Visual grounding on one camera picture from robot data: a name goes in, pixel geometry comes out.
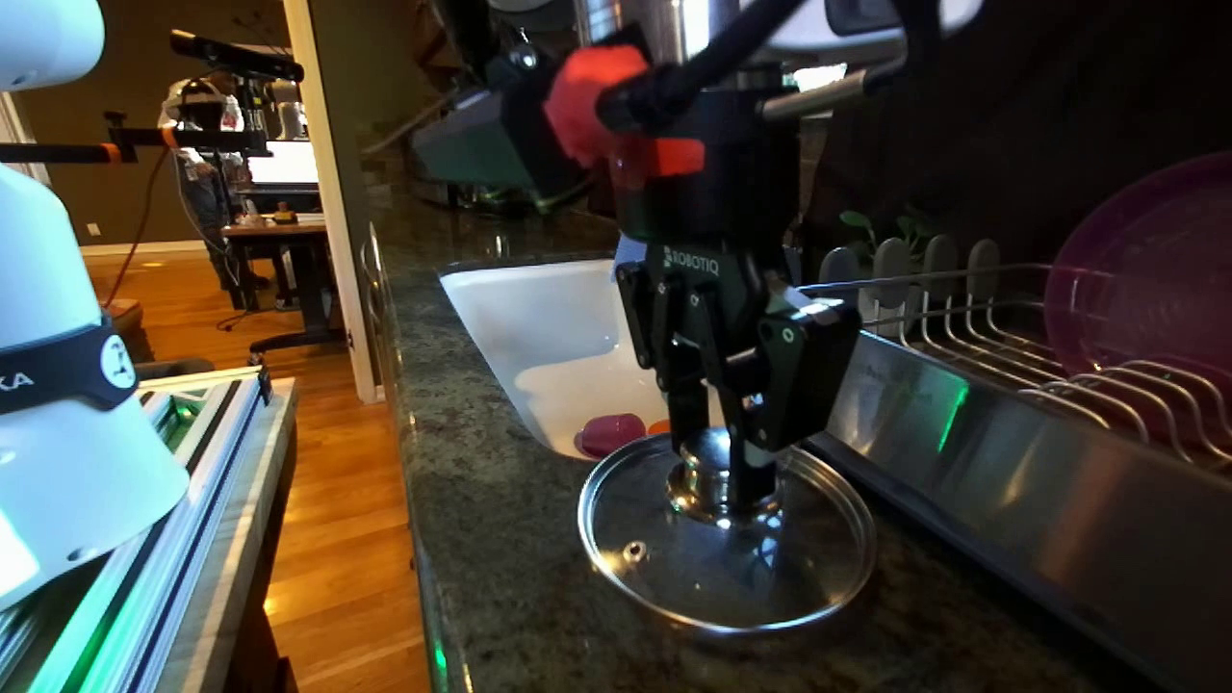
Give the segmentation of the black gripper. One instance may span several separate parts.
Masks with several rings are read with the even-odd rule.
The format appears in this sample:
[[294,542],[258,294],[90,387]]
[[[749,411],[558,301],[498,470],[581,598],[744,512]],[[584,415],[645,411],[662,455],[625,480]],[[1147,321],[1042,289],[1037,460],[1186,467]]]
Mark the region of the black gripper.
[[709,387],[756,387],[744,437],[789,446],[830,415],[861,331],[856,303],[815,297],[771,311],[795,212],[795,135],[749,94],[700,94],[666,129],[635,129],[613,159],[614,212],[638,253],[614,261],[635,357],[658,374],[670,437],[709,433]]

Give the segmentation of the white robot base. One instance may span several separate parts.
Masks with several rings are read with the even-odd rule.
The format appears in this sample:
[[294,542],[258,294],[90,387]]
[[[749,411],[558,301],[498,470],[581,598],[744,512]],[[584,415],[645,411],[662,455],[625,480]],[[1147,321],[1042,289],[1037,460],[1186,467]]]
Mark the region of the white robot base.
[[64,206],[0,165],[0,607],[154,529],[190,489],[136,399]]

